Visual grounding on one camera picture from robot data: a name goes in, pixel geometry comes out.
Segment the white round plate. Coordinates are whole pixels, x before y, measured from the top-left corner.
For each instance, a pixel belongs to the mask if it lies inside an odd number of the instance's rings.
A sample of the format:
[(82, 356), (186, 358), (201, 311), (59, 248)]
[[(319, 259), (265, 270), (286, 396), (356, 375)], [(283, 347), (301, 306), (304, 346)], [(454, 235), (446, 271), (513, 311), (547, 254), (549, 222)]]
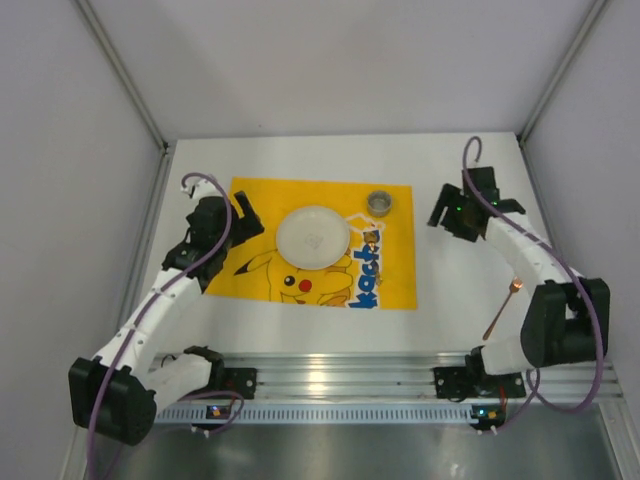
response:
[(307, 206), (288, 214), (278, 225), (276, 248), (282, 258), (302, 270), (321, 270), (337, 263), (350, 244), (347, 221), (324, 206)]

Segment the small metal cup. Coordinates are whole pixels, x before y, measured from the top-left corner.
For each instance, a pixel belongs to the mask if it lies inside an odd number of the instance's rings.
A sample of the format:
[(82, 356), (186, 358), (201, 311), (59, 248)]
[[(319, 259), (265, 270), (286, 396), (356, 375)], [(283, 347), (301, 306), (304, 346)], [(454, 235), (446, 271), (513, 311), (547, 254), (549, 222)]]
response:
[(368, 213), (375, 218), (387, 216), (393, 206), (393, 199), (389, 192), (384, 190), (372, 191), (366, 199)]

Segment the copper fork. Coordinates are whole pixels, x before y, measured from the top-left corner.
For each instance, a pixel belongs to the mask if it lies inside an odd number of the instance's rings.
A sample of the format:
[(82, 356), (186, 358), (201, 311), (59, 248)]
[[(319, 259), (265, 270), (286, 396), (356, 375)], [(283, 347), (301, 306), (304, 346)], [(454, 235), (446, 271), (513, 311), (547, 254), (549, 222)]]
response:
[(508, 305), (509, 301), (511, 300), (511, 298), (518, 293), (521, 288), (523, 287), (523, 282), (519, 277), (514, 277), (510, 284), (509, 284), (509, 289), (508, 289), (508, 293), (504, 299), (504, 301), (502, 302), (501, 306), (499, 307), (497, 313), (495, 314), (493, 320), (491, 321), (491, 323), (489, 324), (489, 326), (487, 327), (487, 329), (485, 330), (483, 336), (482, 336), (482, 340), (483, 341), (487, 341), (491, 334), (493, 333), (496, 324), (498, 323), (501, 315), (503, 314), (506, 306)]

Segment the copper spoon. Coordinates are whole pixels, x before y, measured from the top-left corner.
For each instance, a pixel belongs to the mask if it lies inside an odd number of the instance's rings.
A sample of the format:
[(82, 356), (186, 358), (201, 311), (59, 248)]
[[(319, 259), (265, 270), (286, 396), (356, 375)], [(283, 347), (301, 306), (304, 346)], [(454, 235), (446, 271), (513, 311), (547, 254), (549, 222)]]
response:
[(381, 278), (381, 266), (379, 263), (379, 254), (381, 250), (380, 235), (379, 231), (365, 231), (363, 234), (363, 240), (365, 243), (365, 247), (363, 248), (364, 253), (369, 254), (369, 270), (374, 276), (375, 284), (380, 286), (382, 283)]

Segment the yellow Pikachu placemat cloth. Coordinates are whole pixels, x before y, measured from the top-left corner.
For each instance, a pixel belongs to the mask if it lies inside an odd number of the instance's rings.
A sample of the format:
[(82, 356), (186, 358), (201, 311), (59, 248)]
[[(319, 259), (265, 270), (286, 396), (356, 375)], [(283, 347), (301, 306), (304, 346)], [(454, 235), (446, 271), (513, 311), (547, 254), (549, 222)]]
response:
[(409, 185), (236, 177), (264, 232), (233, 248), (206, 292), (351, 309), (418, 305)]

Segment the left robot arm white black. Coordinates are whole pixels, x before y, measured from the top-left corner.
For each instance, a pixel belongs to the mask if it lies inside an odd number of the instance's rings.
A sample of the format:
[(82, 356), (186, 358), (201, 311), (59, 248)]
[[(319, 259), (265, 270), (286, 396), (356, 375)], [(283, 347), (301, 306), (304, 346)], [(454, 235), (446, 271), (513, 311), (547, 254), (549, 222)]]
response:
[(144, 300), (91, 359), (79, 357), (68, 380), (74, 423), (126, 445), (139, 444), (158, 413), (184, 397), (221, 391), (224, 360), (190, 346), (153, 368), (159, 349), (221, 272), (232, 248), (265, 228), (245, 192), (197, 197), (184, 238), (170, 249)]

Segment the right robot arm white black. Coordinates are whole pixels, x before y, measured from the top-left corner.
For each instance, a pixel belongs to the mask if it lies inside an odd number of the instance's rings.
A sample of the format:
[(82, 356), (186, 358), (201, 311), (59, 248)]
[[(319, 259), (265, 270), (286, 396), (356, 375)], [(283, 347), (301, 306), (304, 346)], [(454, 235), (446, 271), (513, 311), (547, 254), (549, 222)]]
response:
[(517, 335), (474, 348), (468, 363), (490, 376), (594, 361), (608, 350), (609, 286), (566, 270), (515, 199), (503, 199), (491, 167), (470, 168), (460, 187), (442, 186), (428, 221), (454, 237), (483, 239), (530, 296)]

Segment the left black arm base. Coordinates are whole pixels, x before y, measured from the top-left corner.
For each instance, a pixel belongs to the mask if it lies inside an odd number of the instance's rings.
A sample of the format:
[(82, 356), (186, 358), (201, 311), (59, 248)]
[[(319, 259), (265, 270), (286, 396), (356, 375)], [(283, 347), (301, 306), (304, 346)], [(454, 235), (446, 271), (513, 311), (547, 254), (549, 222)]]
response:
[(198, 393), (231, 391), (240, 394), (245, 400), (255, 397), (257, 387), (257, 373), (255, 368), (228, 368), (213, 372), (209, 382)]

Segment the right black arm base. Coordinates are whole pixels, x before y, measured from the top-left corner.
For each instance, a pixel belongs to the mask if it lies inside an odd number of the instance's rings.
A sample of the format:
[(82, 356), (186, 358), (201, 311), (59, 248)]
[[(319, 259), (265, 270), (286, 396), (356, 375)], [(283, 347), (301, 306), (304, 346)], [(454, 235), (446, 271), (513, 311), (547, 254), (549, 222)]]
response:
[(434, 375), (436, 397), (453, 402), (466, 399), (488, 398), (520, 399), (526, 396), (520, 373), (498, 376), (476, 376), (466, 367), (436, 367)]

